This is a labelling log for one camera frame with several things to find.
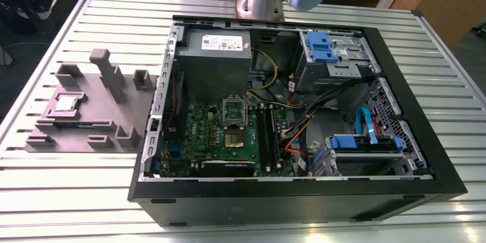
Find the yellow wire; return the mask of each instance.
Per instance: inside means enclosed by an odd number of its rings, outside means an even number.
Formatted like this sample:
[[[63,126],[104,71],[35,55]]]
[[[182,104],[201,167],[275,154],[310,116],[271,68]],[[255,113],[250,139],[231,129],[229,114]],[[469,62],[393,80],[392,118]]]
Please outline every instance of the yellow wire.
[[[277,81],[277,75],[278,75],[278,73],[279,73],[279,67],[277,66],[277,63],[275,63],[275,61],[274,61],[274,59],[263,52],[263,51],[261,51],[261,50],[258,50],[258,49],[253,49],[254,51],[258,51],[263,56],[265,56],[265,58],[267,58],[269,59],[269,61],[273,63],[273,65],[274,65],[274,78],[273,78],[273,81],[269,83],[269,84],[266,84],[265,86],[262,86],[262,87],[258,87],[258,88],[250,88],[249,90],[250,91],[258,91],[258,90],[262,90],[262,89],[266,89],[266,88],[269,88],[274,83],[275,83],[275,81]]]

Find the power supply label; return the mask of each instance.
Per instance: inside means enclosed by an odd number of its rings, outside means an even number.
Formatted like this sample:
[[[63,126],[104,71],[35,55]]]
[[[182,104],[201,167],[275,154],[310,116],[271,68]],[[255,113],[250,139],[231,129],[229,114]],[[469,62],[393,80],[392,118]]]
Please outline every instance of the power supply label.
[[[202,49],[213,51],[243,51],[243,37],[205,35]]]

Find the sticker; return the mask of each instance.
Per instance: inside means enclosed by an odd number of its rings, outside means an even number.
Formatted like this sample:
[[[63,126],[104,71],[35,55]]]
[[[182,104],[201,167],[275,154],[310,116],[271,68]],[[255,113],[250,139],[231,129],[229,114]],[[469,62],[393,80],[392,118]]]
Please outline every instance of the sticker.
[[[301,166],[301,168],[305,170],[306,169],[306,162],[302,158],[299,158],[299,161],[297,162],[297,164]]]
[[[289,82],[289,91],[295,92],[295,83],[294,82]]]
[[[347,51],[345,50],[334,50],[335,54],[347,55]]]
[[[205,35],[202,41],[202,49],[213,51],[243,51],[243,37],[226,35]]]
[[[318,143],[317,141],[313,142],[311,146],[309,147],[309,149],[315,149],[318,148],[321,145],[321,143]]]

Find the blue plastic latch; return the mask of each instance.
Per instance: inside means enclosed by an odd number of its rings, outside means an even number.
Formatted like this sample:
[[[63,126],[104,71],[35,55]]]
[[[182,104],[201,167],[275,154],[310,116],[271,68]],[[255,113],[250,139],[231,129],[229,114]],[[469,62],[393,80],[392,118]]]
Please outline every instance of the blue plastic latch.
[[[394,138],[396,141],[396,145],[397,145],[397,151],[402,151],[404,150],[404,143],[402,143],[402,139],[400,137]]]
[[[339,61],[333,52],[333,42],[329,40],[325,32],[307,32],[307,44],[311,48],[314,62],[337,63]]]
[[[314,51],[313,61],[318,63],[337,63],[339,57],[334,55],[333,51]]]
[[[331,148],[333,149],[339,147],[338,139],[335,137],[329,138],[329,142],[331,143]]]
[[[358,148],[356,137],[353,136],[335,136],[339,142],[339,148]]]

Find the black floor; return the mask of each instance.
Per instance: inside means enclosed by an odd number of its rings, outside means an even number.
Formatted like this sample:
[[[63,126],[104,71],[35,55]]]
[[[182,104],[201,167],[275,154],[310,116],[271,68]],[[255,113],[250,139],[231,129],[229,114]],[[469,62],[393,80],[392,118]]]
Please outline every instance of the black floor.
[[[56,30],[62,27],[76,1],[58,1],[51,15],[56,23]],[[47,43],[20,44],[7,49],[8,54],[15,59],[15,63],[10,67],[0,65],[0,122],[8,113],[55,36],[56,31],[52,34],[15,35],[0,22],[2,46],[6,47],[23,42]],[[453,52],[482,91],[486,93],[486,38],[478,38],[472,32]]]

